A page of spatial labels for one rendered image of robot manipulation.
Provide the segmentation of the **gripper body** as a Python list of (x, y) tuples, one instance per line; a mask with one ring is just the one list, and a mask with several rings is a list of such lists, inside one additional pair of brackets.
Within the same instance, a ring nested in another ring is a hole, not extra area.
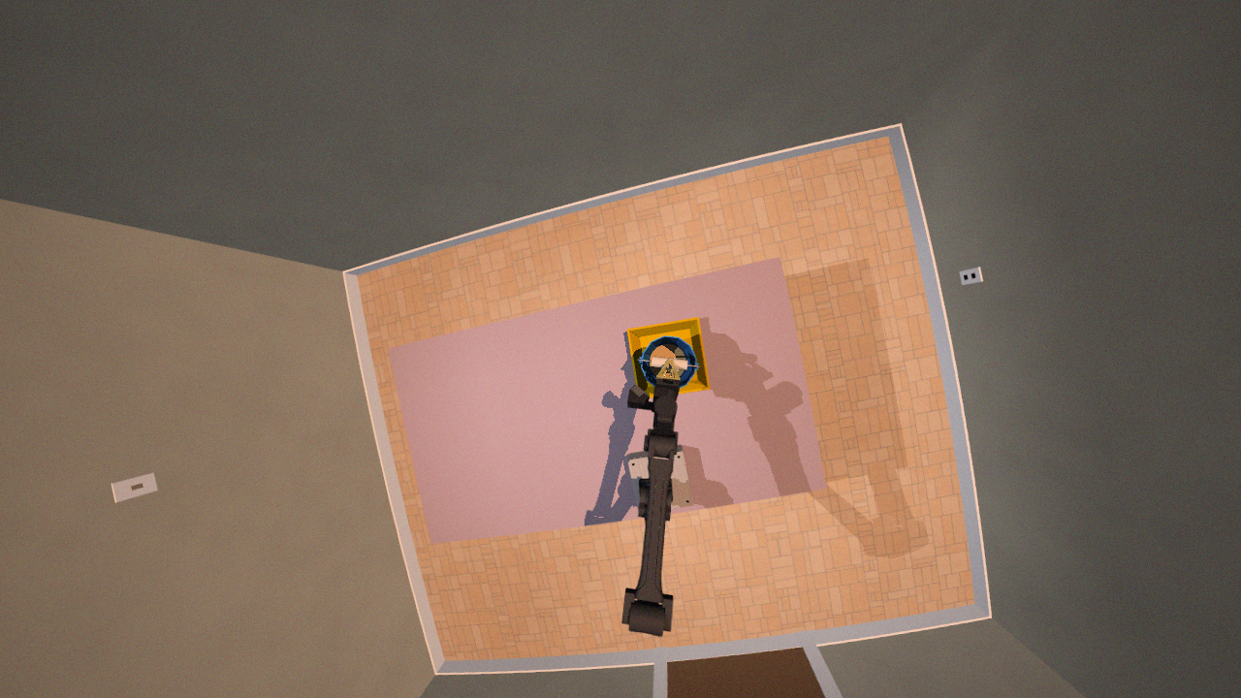
[(678, 392), (680, 389), (680, 380), (678, 379), (656, 379), (655, 386), (668, 388), (668, 396), (678, 400)]

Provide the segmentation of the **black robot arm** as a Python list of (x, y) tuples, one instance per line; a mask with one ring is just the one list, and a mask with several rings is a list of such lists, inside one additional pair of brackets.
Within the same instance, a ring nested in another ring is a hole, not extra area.
[(671, 632), (673, 614), (673, 595), (663, 592), (661, 570), (665, 523), (670, 522), (671, 517), (671, 472), (674, 456), (678, 455), (675, 448), (678, 432), (674, 431), (678, 401), (668, 396), (668, 388), (661, 386), (654, 386), (654, 400), (649, 401), (649, 395), (634, 385), (629, 390), (625, 406), (652, 410), (654, 425), (653, 428), (648, 428), (644, 441), (644, 451), (649, 452), (649, 478), (639, 479), (638, 517), (647, 518), (640, 578), (635, 590), (625, 587), (620, 623), (629, 623), (628, 631), (634, 630), (632, 632), (663, 637), (663, 631)]

